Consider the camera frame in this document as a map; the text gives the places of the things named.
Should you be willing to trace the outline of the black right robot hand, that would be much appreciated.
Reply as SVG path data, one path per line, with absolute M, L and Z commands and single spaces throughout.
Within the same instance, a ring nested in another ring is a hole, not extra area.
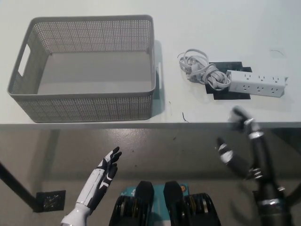
M 221 161 L 238 177 L 255 179 L 258 183 L 260 202 L 283 200 L 284 194 L 276 182 L 275 171 L 264 132 L 257 121 L 239 106 L 232 108 L 230 122 L 233 128 L 245 133 L 251 144 L 253 163 L 236 154 L 224 139 L 217 138 L 217 152 Z

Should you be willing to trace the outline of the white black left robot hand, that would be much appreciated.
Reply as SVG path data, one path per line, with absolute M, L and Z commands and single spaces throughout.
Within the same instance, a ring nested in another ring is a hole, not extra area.
M 76 203 L 88 207 L 91 211 L 96 209 L 117 173 L 117 161 L 121 155 L 119 147 L 116 147 L 101 160 L 91 172 Z

